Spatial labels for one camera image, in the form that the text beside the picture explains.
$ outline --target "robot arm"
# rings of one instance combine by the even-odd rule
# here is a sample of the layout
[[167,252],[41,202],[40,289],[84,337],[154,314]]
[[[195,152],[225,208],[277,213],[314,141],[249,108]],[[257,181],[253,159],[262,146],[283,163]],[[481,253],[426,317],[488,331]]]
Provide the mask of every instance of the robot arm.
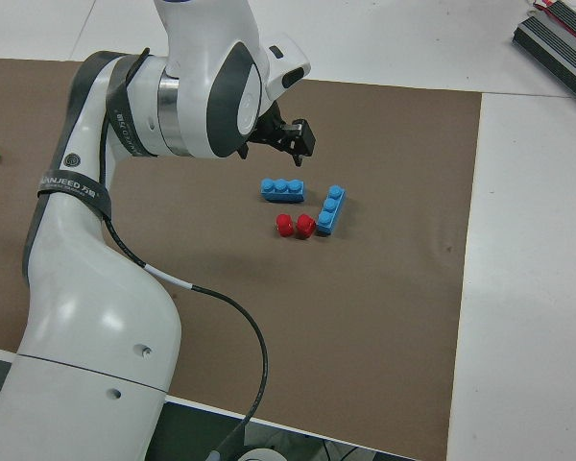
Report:
[[311,155],[306,122],[285,124],[275,103],[309,71],[292,41],[261,43],[246,0],[156,7],[168,58],[101,52],[73,82],[26,243],[30,313],[0,396],[0,461],[136,461],[152,437],[180,319],[156,279],[103,240],[121,159],[244,157],[249,140],[297,164]]

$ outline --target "white cable sleeve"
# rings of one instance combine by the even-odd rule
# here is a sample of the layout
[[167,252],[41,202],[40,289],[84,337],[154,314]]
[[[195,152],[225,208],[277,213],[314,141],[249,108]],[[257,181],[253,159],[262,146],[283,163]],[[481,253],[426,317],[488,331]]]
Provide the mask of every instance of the white cable sleeve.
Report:
[[178,279],[176,277],[170,276],[169,274],[162,272],[159,269],[155,268],[151,264],[145,264],[145,267],[143,269],[145,269],[147,272],[149,272],[153,276],[158,277],[159,279],[166,280],[169,283],[173,283],[176,286],[180,286],[181,288],[185,288],[186,290],[192,289],[192,283],[189,283],[187,281],[183,281],[183,280]]

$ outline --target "blue toy block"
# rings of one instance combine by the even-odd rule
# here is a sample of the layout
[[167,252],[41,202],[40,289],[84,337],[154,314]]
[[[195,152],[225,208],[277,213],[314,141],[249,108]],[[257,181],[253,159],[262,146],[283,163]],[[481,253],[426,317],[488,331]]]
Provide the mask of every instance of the blue toy block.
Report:
[[305,183],[300,180],[270,180],[260,182],[260,194],[269,202],[297,203],[305,200]]
[[323,210],[318,215],[318,231],[332,234],[344,206],[346,190],[339,185],[331,185],[324,200]]

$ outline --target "red toy block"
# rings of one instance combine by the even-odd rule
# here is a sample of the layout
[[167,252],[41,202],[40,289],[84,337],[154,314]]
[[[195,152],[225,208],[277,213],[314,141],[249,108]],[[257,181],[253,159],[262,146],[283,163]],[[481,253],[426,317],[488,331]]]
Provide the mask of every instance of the red toy block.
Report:
[[289,237],[295,230],[292,227],[292,218],[288,214],[280,214],[276,218],[277,231],[282,237]]
[[302,214],[297,220],[297,234],[302,238],[309,238],[316,230],[316,221],[311,216]]

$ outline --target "red wire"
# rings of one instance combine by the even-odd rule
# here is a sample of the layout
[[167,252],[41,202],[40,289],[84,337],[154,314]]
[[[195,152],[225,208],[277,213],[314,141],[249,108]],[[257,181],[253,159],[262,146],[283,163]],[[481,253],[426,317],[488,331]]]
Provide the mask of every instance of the red wire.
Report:
[[561,24],[564,29],[566,29],[568,32],[570,32],[573,36],[576,37],[576,31],[574,31],[571,27],[569,27],[567,24],[564,23],[564,21],[562,19],[560,19],[557,15],[555,15],[553,12],[551,12],[550,10],[548,10],[548,8],[543,7],[542,5],[538,5],[537,3],[534,2],[534,7],[537,10],[540,10],[541,12],[545,12],[547,15],[549,15],[550,17],[552,17],[555,21],[557,21],[559,24]]

